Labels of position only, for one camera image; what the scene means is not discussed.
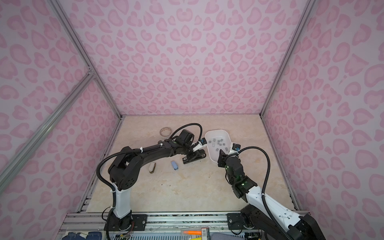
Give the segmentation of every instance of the metal mounting plate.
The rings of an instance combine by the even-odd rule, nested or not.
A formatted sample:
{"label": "metal mounting plate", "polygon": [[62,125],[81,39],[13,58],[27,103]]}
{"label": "metal mounting plate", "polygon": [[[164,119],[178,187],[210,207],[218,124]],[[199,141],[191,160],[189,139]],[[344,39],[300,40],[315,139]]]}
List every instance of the metal mounting plate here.
{"label": "metal mounting plate", "polygon": [[241,214],[227,214],[227,221],[229,230],[241,230],[244,228],[244,220]]}
{"label": "metal mounting plate", "polygon": [[134,231],[144,231],[145,226],[147,225],[147,214],[132,214],[133,218],[133,230]]}

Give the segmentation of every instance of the white plastic bowl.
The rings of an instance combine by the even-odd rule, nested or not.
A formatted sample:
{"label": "white plastic bowl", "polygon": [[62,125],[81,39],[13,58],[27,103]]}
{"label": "white plastic bowl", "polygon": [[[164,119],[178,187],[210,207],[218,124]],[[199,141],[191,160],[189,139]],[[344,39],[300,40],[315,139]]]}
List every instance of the white plastic bowl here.
{"label": "white plastic bowl", "polygon": [[[217,162],[220,149],[222,149],[225,152],[225,154],[229,153],[229,149],[231,146],[231,138],[229,137],[229,134],[227,131],[221,130],[221,129],[208,131],[205,134],[205,139],[207,141],[209,158],[212,161]],[[223,141],[220,143],[221,144],[225,143],[225,146],[224,145],[220,146],[217,143],[217,140],[221,140],[221,139],[223,139]]]}

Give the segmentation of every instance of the orange pen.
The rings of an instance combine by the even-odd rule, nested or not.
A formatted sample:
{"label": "orange pen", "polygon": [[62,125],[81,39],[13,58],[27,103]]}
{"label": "orange pen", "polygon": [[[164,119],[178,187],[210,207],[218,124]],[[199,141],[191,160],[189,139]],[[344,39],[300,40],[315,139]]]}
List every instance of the orange pen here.
{"label": "orange pen", "polygon": [[184,231],[183,233],[188,235],[201,235],[201,231]]}

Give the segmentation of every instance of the marble floor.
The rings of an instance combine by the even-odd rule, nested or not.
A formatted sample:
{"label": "marble floor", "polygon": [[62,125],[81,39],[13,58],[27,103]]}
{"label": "marble floor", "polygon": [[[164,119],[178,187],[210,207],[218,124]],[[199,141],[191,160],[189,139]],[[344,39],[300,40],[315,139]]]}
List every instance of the marble floor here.
{"label": "marble floor", "polygon": [[[294,209],[289,193],[280,172],[272,147],[259,115],[194,115],[194,116],[129,116],[125,117],[120,132],[113,144],[111,154],[123,147],[139,148],[151,146],[161,140],[159,131],[170,127],[172,131],[182,125],[197,122],[203,127],[203,137],[207,131],[223,129],[229,133],[232,142],[263,148],[271,160],[271,171],[266,193],[282,205]],[[187,129],[199,135],[197,126]],[[183,155],[156,160],[153,174],[148,165],[143,166],[137,182],[132,187],[131,208],[133,212],[181,212],[181,211],[233,211],[247,205],[236,198],[231,186],[225,180],[225,170],[206,158],[182,163]],[[262,152],[252,149],[240,155],[244,172],[262,186],[267,162]],[[114,159],[106,162],[102,176],[109,180],[108,167]],[[171,161],[177,162],[174,170]],[[102,212],[112,205],[110,188],[98,180],[87,212]]]}

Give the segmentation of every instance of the pink wallpaper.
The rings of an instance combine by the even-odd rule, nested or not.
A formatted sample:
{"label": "pink wallpaper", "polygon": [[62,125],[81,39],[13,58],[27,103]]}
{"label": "pink wallpaper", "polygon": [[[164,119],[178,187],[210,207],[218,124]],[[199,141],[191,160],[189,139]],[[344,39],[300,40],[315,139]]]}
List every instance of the pink wallpaper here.
{"label": "pink wallpaper", "polygon": [[54,239],[74,212],[117,122],[93,82],[0,198],[0,239]]}
{"label": "pink wallpaper", "polygon": [[0,2],[0,173],[85,75],[44,0]]}
{"label": "pink wallpaper", "polygon": [[258,113],[306,0],[63,0],[123,114]]}
{"label": "pink wallpaper", "polygon": [[328,240],[384,238],[384,1],[320,1],[266,123]]}

